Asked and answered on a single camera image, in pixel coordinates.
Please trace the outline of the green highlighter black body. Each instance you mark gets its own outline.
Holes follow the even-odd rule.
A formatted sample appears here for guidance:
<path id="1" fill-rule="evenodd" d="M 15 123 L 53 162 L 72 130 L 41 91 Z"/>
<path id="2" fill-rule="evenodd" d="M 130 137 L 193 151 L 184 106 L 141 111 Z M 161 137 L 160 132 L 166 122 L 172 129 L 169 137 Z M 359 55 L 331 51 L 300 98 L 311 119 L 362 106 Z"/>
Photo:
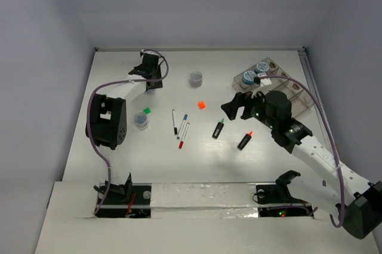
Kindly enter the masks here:
<path id="1" fill-rule="evenodd" d="M 213 131 L 213 134 L 212 134 L 212 138 L 213 139 L 218 139 L 222 129 L 224 127 L 224 118 L 222 118 L 216 125 L 214 131 Z"/>

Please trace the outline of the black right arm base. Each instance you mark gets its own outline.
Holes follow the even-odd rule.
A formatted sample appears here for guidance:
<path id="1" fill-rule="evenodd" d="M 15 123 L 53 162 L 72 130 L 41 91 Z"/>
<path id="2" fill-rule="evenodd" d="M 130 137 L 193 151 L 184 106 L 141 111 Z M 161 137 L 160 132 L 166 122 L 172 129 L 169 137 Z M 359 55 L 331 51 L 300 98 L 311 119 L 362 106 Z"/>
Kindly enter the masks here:
<path id="1" fill-rule="evenodd" d="M 252 200 L 258 205 L 260 218 L 313 217 L 315 209 L 306 201 L 294 198 L 289 192 L 289 184 L 299 176 L 299 172 L 289 170 L 273 183 L 256 186 Z"/>

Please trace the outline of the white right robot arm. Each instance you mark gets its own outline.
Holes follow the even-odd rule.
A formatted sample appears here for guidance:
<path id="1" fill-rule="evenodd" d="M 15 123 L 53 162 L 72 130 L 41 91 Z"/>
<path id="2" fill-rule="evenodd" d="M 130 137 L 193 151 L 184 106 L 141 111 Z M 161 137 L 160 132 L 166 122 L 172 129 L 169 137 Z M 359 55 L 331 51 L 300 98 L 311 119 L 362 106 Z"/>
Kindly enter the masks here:
<path id="1" fill-rule="evenodd" d="M 310 186 L 301 174 L 288 171 L 276 180 L 275 195 L 281 201 L 307 200 L 332 216 L 351 236 L 365 238 L 381 224 L 381 182 L 371 182 L 334 157 L 312 131 L 292 117 L 292 103 L 281 91 L 266 94 L 235 94 L 221 109 L 229 120 L 255 118 L 271 130 L 273 140 L 295 158 L 308 165 L 325 181 Z"/>

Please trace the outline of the clear plastic organizer tray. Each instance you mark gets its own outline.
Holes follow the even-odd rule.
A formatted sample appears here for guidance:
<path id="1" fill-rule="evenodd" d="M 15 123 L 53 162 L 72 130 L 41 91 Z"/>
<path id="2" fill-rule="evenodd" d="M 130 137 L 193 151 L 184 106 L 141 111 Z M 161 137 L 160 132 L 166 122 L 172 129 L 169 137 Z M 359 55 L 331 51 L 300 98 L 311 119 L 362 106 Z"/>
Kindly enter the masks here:
<path id="1" fill-rule="evenodd" d="M 266 62 L 269 64 L 269 72 L 268 75 L 274 76 L 282 76 L 289 77 L 289 75 L 279 67 L 271 58 L 266 57 L 265 59 L 259 62 Z M 245 71 L 251 70 L 254 71 L 256 64 Z M 308 92 L 301 88 L 294 81 L 289 81 L 287 79 L 281 78 L 270 78 L 272 81 L 272 85 L 267 87 L 260 87 L 259 85 L 250 86 L 248 88 L 242 88 L 240 86 L 242 74 L 245 72 L 241 72 L 237 76 L 233 78 L 232 87 L 236 92 L 252 92 L 256 94 L 258 91 L 262 91 L 264 94 L 270 91 L 281 91 L 286 94 L 287 98 L 292 103 L 292 116 L 299 117 L 303 112 L 308 110 L 314 105 L 314 102 Z"/>

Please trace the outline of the orange highlighter black body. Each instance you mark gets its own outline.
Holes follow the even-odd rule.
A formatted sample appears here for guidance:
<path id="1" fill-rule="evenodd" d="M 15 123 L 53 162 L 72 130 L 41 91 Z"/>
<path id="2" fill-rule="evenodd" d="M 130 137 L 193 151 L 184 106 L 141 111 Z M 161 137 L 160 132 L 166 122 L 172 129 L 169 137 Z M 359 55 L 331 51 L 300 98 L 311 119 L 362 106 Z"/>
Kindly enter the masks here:
<path id="1" fill-rule="evenodd" d="M 237 148 L 242 151 L 244 147 L 248 144 L 248 142 L 252 139 L 253 132 L 250 131 L 249 133 L 246 133 L 245 136 L 242 138 L 242 140 L 237 145 Z"/>

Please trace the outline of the clear jar of clips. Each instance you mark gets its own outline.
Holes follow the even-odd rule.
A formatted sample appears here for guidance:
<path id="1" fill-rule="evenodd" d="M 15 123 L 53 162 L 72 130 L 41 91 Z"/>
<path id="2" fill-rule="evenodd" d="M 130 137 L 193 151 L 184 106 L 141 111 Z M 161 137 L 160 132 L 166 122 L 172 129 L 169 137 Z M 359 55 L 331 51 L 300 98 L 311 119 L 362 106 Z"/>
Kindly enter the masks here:
<path id="1" fill-rule="evenodd" d="M 200 87 L 203 83 L 203 76 L 202 73 L 199 71 L 194 71 L 190 74 L 189 79 L 190 86 L 192 88 Z"/>
<path id="2" fill-rule="evenodd" d="M 134 125 L 140 129 L 140 130 L 145 130 L 149 126 L 149 119 L 147 115 L 144 112 L 138 112 L 134 114 Z"/>
<path id="3" fill-rule="evenodd" d="M 156 90 L 155 89 L 150 89 L 150 90 L 147 90 L 146 91 L 146 95 L 148 96 L 154 96 L 156 93 Z"/>

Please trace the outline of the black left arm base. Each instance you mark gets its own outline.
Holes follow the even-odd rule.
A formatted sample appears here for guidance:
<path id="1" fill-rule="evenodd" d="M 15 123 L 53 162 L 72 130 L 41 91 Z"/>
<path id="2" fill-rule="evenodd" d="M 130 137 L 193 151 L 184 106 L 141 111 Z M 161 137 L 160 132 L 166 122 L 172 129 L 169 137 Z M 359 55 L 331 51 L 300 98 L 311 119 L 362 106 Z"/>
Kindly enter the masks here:
<path id="1" fill-rule="evenodd" d="M 111 184 L 109 192 L 100 205 L 106 191 L 104 185 L 94 186 L 98 192 L 95 216 L 98 218 L 150 218 L 151 184 L 134 184 L 131 174 L 124 184 Z"/>

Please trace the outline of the blue capped white marker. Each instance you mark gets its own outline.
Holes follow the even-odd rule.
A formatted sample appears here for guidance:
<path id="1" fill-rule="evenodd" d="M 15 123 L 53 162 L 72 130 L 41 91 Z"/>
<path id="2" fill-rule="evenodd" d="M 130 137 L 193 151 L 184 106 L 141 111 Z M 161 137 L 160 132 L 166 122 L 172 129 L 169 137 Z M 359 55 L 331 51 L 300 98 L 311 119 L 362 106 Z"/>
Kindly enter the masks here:
<path id="1" fill-rule="evenodd" d="M 177 140 L 180 140 L 180 138 L 181 138 L 182 132 L 183 132 L 184 127 L 187 123 L 187 117 L 188 117 L 188 114 L 185 114 L 183 119 L 182 119 L 181 126 L 180 126 L 180 128 L 178 130 L 178 134 L 177 134 Z"/>

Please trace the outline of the orange highlighter cap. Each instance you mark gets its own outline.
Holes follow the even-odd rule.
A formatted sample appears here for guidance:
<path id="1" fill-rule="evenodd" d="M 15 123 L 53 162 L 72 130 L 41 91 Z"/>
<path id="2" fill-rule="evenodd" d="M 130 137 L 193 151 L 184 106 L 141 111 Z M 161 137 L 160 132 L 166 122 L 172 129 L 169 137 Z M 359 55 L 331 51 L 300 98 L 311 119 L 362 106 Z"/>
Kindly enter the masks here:
<path id="1" fill-rule="evenodd" d="M 206 107 L 205 103 L 203 101 L 198 102 L 199 109 L 204 109 Z"/>

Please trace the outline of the blue cleaning gel jar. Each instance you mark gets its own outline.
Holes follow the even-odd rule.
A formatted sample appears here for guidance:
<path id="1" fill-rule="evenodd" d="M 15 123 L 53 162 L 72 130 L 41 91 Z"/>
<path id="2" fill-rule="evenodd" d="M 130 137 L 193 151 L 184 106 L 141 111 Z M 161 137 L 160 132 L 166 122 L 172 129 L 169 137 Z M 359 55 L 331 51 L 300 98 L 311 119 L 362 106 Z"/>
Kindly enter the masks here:
<path id="1" fill-rule="evenodd" d="M 268 74 L 269 64 L 266 62 L 258 62 L 255 66 L 254 72 L 256 74 Z"/>
<path id="2" fill-rule="evenodd" d="M 254 79 L 257 77 L 257 74 L 254 71 L 248 70 L 242 74 L 240 86 L 242 88 L 248 88 L 250 86 L 256 85 Z"/>

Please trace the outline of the red capped white marker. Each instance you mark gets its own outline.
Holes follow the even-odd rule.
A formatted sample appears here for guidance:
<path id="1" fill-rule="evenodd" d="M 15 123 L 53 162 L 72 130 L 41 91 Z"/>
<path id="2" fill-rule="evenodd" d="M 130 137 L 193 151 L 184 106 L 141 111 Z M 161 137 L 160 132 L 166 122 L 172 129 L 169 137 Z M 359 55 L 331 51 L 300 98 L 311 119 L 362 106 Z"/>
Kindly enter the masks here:
<path id="1" fill-rule="evenodd" d="M 182 149 L 182 147 L 184 145 L 184 141 L 185 141 L 189 126 L 190 126 L 190 123 L 186 123 L 186 126 L 184 127 L 183 133 L 181 135 L 180 143 L 178 146 L 179 149 Z"/>

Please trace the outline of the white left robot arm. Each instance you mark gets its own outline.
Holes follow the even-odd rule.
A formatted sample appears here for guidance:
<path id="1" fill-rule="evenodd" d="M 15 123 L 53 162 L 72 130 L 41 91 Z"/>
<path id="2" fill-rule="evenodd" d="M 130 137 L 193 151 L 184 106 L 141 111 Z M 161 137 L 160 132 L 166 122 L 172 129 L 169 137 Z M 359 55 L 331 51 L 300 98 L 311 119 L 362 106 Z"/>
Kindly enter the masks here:
<path id="1" fill-rule="evenodd" d="M 97 90 L 110 87 L 107 94 L 95 91 L 91 95 L 85 135 L 92 138 L 95 146 L 105 146 L 111 150 L 121 145 L 127 135 L 127 105 L 139 95 L 163 87 L 161 66 L 167 61 L 154 50 L 141 50 L 141 63 L 135 66 L 125 79 L 106 83 Z"/>

